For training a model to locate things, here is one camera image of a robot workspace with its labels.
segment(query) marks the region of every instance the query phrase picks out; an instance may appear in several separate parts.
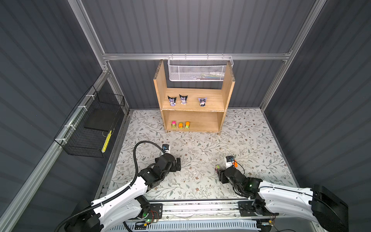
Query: gray wall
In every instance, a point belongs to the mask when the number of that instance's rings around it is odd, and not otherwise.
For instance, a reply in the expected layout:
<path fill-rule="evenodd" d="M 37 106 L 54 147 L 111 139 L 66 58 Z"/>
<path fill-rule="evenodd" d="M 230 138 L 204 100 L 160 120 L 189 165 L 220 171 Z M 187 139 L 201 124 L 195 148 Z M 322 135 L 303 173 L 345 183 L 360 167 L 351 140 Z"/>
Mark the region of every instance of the gray wall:
<path fill-rule="evenodd" d="M 159 107 L 153 84 L 159 61 L 110 61 L 110 63 L 130 108 Z M 221 81 L 169 81 L 167 61 L 164 63 L 168 87 L 210 89 L 222 87 Z M 234 61 L 233 72 L 236 84 L 229 106 L 260 106 L 281 64 L 282 61 Z"/>
<path fill-rule="evenodd" d="M 67 1 L 0 1 L 0 15 L 2 214 L 101 69 Z M 70 214 L 95 193 L 101 162 L 62 153 L 14 231 Z"/>
<path fill-rule="evenodd" d="M 265 113 L 300 186 L 349 205 L 350 231 L 371 217 L 371 2 L 327 0 Z"/>
<path fill-rule="evenodd" d="M 106 53 L 287 52 L 313 2 L 83 0 Z M 281 61 L 234 63 L 236 86 L 230 106 L 259 106 Z M 152 81 L 157 64 L 111 61 L 131 108 L 158 108 Z M 221 88 L 221 83 L 168 82 L 168 86 Z"/>

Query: figurine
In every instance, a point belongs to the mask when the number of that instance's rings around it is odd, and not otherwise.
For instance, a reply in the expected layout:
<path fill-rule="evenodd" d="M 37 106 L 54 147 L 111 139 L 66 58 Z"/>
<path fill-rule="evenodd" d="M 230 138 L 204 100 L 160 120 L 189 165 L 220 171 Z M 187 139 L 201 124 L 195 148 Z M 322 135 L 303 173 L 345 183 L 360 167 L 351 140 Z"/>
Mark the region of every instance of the figurine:
<path fill-rule="evenodd" d="M 207 99 L 207 98 L 198 98 L 198 100 L 200 101 L 200 106 L 201 106 L 201 107 L 204 107 L 204 106 L 205 106 L 205 104 L 206 104 L 206 99 Z"/>
<path fill-rule="evenodd" d="M 179 94 L 179 96 L 180 96 L 180 100 L 182 101 L 181 103 L 182 103 L 183 105 L 187 104 L 187 97 L 188 97 L 188 96 L 182 96 L 182 95 L 180 95 L 180 94 Z"/>
<path fill-rule="evenodd" d="M 169 98 L 170 105 L 171 106 L 175 106 L 176 105 L 175 101 L 177 100 L 177 98 L 176 97 L 175 98 L 171 98 L 169 96 L 167 96 L 167 97 Z"/>

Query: shelf board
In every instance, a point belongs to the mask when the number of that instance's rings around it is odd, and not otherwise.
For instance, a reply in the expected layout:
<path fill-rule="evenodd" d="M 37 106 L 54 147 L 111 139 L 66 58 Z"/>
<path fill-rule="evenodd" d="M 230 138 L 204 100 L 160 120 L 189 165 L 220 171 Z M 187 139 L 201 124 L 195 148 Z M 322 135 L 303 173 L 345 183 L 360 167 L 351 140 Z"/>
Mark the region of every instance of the shelf board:
<path fill-rule="evenodd" d="M 179 94 L 182 96 L 188 96 L 186 105 L 182 105 Z M 175 106 L 170 105 L 167 96 L 177 98 Z M 198 98 L 206 97 L 206 105 L 201 107 Z M 162 110 L 224 112 L 226 107 L 223 102 L 221 89 L 167 88 L 162 104 Z"/>
<path fill-rule="evenodd" d="M 195 132 L 219 132 L 218 112 L 197 111 L 172 111 L 163 110 L 166 129 L 168 131 L 195 131 Z M 171 128 L 171 123 L 176 121 L 176 129 Z M 190 122 L 190 129 L 186 130 L 186 122 Z M 179 129 L 179 123 L 183 122 L 183 129 Z"/>

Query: black wire basket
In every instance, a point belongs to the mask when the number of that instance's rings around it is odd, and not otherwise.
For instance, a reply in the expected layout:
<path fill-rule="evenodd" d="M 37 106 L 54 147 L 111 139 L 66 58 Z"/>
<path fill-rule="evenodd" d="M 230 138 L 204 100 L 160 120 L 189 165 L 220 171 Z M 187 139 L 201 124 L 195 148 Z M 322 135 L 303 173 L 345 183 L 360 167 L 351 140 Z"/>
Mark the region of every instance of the black wire basket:
<path fill-rule="evenodd" d="M 67 127 L 65 136 L 54 138 L 65 152 L 74 156 L 104 158 L 118 122 L 124 118 L 124 96 L 105 92 L 95 92 L 85 106 L 79 107 L 79 113 Z M 104 128 L 95 125 L 104 122 Z"/>

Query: leaf pattern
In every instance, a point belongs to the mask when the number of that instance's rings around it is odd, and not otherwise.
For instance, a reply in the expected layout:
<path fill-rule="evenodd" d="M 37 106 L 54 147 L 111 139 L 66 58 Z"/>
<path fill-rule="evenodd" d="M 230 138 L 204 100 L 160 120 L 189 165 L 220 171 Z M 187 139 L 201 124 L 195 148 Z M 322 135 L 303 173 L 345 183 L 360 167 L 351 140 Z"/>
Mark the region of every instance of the leaf pattern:
<path fill-rule="evenodd" d="M 135 110 L 108 193 L 133 179 L 135 167 L 132 152 L 135 144 L 141 140 L 150 140 L 159 145 L 169 144 L 170 153 L 181 158 L 182 170 L 170 172 L 164 181 L 148 191 L 146 198 L 149 200 L 239 198 L 231 184 L 219 182 L 215 171 L 217 164 L 225 168 L 224 157 L 230 155 L 244 167 L 247 177 L 296 186 L 260 109 L 228 109 L 221 135 L 166 133 L 159 110 Z M 139 145 L 139 169 L 154 163 L 159 155 L 160 151 L 153 145 Z M 237 168 L 243 173 L 240 165 Z"/>

